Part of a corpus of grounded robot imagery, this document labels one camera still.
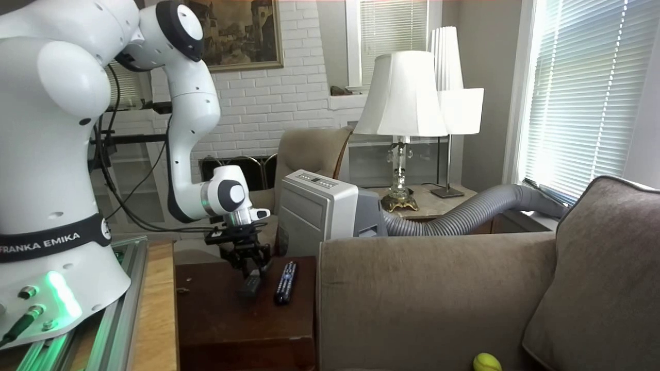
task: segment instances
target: gray couch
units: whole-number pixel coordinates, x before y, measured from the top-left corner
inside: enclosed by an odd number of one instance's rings
[[[319,369],[660,369],[660,193],[597,178],[556,233],[328,242]]]

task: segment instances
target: tennis ball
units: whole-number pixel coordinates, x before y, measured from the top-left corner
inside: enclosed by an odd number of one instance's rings
[[[472,366],[473,371],[500,371],[500,362],[490,353],[478,353]]]

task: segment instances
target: green light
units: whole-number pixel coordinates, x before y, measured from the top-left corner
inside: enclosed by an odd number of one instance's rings
[[[45,285],[50,287],[50,293],[54,293],[54,303],[58,307],[58,314],[65,314],[68,319],[79,318],[82,310],[70,291],[68,282],[59,272],[48,272],[45,275]]]

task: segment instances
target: white brick wall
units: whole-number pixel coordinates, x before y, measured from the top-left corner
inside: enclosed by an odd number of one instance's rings
[[[282,68],[211,74],[222,118],[196,157],[272,155],[287,127],[343,125],[363,99],[330,107],[318,5],[279,0]],[[168,99],[163,73],[152,74],[154,100]]]

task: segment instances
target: lamp base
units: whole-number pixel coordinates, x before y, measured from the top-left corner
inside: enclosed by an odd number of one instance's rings
[[[391,190],[389,193],[385,193],[379,205],[388,211],[417,211],[417,203],[413,197],[409,190]]]
[[[451,187],[449,183],[430,190],[430,193],[435,193],[436,197],[462,197],[464,196],[459,190]]]

